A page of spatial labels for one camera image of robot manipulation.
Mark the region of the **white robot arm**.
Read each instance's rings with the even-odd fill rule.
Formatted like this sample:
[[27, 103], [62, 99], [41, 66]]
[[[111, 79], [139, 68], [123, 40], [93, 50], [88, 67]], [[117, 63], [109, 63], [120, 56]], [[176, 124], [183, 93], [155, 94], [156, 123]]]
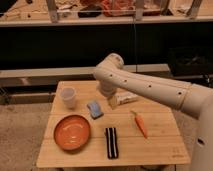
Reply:
[[127, 72], [123, 65], [122, 57], [111, 53], [95, 67], [100, 93], [111, 98], [122, 88], [197, 118], [190, 171], [213, 171], [213, 88]]

